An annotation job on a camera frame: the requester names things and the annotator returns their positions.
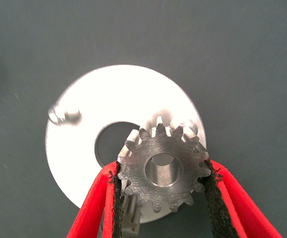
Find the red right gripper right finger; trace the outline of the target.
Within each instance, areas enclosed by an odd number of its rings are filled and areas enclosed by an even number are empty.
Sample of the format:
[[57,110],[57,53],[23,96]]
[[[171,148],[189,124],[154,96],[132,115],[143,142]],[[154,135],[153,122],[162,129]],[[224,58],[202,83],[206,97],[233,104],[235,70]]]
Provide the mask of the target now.
[[206,164],[212,172],[203,185],[213,237],[282,237],[227,168],[210,159]]

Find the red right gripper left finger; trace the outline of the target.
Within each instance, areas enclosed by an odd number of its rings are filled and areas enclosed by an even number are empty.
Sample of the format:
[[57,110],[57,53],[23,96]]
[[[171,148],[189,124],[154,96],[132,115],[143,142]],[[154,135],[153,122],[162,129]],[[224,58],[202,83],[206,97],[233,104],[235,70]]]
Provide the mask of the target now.
[[103,238],[120,238],[121,180],[120,164],[115,161],[101,169],[95,178],[67,235],[69,238],[96,238],[102,226]]

